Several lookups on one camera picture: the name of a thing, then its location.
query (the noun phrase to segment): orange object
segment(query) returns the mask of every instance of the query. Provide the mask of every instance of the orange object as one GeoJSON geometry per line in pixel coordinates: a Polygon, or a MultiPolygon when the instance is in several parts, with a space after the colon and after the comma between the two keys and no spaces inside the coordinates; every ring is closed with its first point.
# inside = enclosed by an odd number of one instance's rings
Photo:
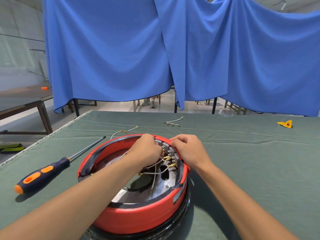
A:
{"type": "Polygon", "coordinates": [[[30,175],[29,177],[27,177],[23,183],[24,184],[28,184],[32,181],[34,181],[36,178],[40,177],[41,173],[40,172],[35,172],[34,174],[30,175]]]}
{"type": "Polygon", "coordinates": [[[23,189],[19,185],[15,185],[14,190],[20,195],[23,194],[23,189]]]}
{"type": "Polygon", "coordinates": [[[286,128],[292,128],[292,120],[288,120],[287,122],[277,122],[277,124],[286,128]]]}
{"type": "MultiPolygon", "coordinates": [[[[98,163],[105,158],[131,148],[140,136],[142,134],[118,137],[94,149],[81,163],[78,169],[78,181],[89,177],[92,171],[97,169],[98,163]],[[86,175],[84,172],[90,167],[90,172],[86,175]]],[[[170,140],[155,135],[153,137],[171,146],[170,140]]],[[[174,187],[156,198],[139,203],[111,202],[94,221],[93,226],[110,234],[139,234],[154,229],[170,219],[185,200],[188,191],[187,174],[190,171],[190,167],[182,160],[177,149],[174,149],[180,158],[177,162],[179,176],[174,187]]]]}
{"type": "Polygon", "coordinates": [[[47,166],[47,167],[41,169],[41,172],[42,173],[47,173],[47,172],[51,171],[52,169],[54,169],[54,166],[50,165],[50,166],[47,166]]]}

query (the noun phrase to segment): right hand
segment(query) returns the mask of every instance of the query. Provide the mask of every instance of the right hand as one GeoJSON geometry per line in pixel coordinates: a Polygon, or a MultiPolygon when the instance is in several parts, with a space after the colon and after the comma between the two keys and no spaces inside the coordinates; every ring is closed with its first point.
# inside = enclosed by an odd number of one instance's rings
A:
{"type": "Polygon", "coordinates": [[[194,170],[200,169],[211,162],[202,142],[195,135],[177,135],[171,140],[171,145],[180,153],[183,160],[194,170]]]}

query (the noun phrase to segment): floor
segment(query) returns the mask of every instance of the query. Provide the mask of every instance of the floor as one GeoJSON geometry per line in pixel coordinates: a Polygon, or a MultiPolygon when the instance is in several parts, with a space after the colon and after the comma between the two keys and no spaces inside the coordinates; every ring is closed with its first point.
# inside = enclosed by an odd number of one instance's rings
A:
{"type": "MultiPolygon", "coordinates": [[[[170,89],[168,92],[161,95],[161,104],[158,104],[158,99],[156,99],[156,108],[151,108],[150,106],[138,107],[137,112],[161,112],[161,113],[173,113],[174,112],[174,100],[175,92],[173,89],[170,89]]],[[[207,104],[206,101],[200,101],[197,105],[194,101],[186,101],[185,109],[179,111],[178,113],[198,113],[198,114],[210,114],[212,112],[213,99],[210,101],[210,104],[207,104]]],[[[91,103],[92,101],[79,101],[80,104],[91,103]]],[[[217,106],[215,113],[218,114],[221,110],[221,114],[228,114],[236,116],[237,112],[230,109],[224,108],[225,100],[218,98],[217,106]]],[[[45,102],[50,122],[52,125],[53,131],[59,129],[66,123],[75,119],[75,113],[67,108],[64,108],[65,113],[54,113],[53,100],[48,100],[45,102]]],[[[80,114],[83,114],[89,110],[97,111],[126,111],[133,112],[134,106],[133,102],[98,102],[98,106],[80,106],[80,114]]],[[[253,111],[248,111],[247,115],[253,116],[276,116],[281,114],[273,113],[263,113],[258,114],[253,111]]],[[[2,130],[13,130],[13,131],[44,131],[43,124],[41,122],[37,108],[30,109],[23,113],[11,116],[9,118],[0,120],[0,131],[2,130]]],[[[35,143],[36,141],[43,138],[43,135],[0,135],[0,144],[15,144],[21,143],[23,146],[27,147],[35,143]]],[[[0,163],[4,162],[8,158],[12,157],[13,154],[0,154],[0,163]]]]}

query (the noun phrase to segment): green tablecloth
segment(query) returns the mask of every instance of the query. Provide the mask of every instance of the green tablecloth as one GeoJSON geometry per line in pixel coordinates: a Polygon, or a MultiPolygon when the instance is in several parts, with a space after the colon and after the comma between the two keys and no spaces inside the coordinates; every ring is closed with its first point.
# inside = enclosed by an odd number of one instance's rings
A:
{"type": "MultiPolygon", "coordinates": [[[[75,185],[78,167],[88,153],[26,200],[13,190],[22,177],[73,155],[104,135],[138,126],[133,134],[197,135],[212,161],[292,233],[303,240],[320,239],[320,118],[183,114],[180,127],[163,123],[180,116],[91,112],[41,141],[0,168],[0,228],[75,185]],[[289,119],[292,129],[277,124],[289,119]]],[[[170,239],[238,239],[204,182],[193,171],[190,178],[194,182],[190,184],[191,207],[170,239]]]]}

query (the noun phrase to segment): fringe edge of tablecloth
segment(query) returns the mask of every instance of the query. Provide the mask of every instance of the fringe edge of tablecloth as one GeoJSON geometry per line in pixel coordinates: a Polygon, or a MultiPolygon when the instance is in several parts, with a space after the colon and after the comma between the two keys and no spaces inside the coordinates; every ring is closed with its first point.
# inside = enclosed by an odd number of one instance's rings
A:
{"type": "Polygon", "coordinates": [[[91,113],[93,110],[90,110],[88,112],[85,112],[84,114],[80,115],[79,117],[76,117],[74,120],[66,123],[64,126],[60,127],[59,129],[55,130],[54,132],[52,132],[51,134],[47,135],[46,137],[43,137],[41,140],[33,143],[31,146],[27,147],[26,149],[22,150],[21,152],[15,154],[14,156],[10,157],[9,159],[7,159],[6,161],[2,162],[0,164],[0,168],[3,166],[3,165],[6,165],[8,162],[14,160],[15,158],[17,158],[18,156],[20,156],[21,154],[25,153],[27,150],[33,148],[35,145],[38,145],[40,142],[48,139],[49,137],[53,136],[55,133],[57,133],[58,131],[62,130],[63,128],[66,128],[67,126],[71,125],[72,123],[74,123],[74,121],[77,121],[78,119],[86,116],[87,114],[91,113]]]}

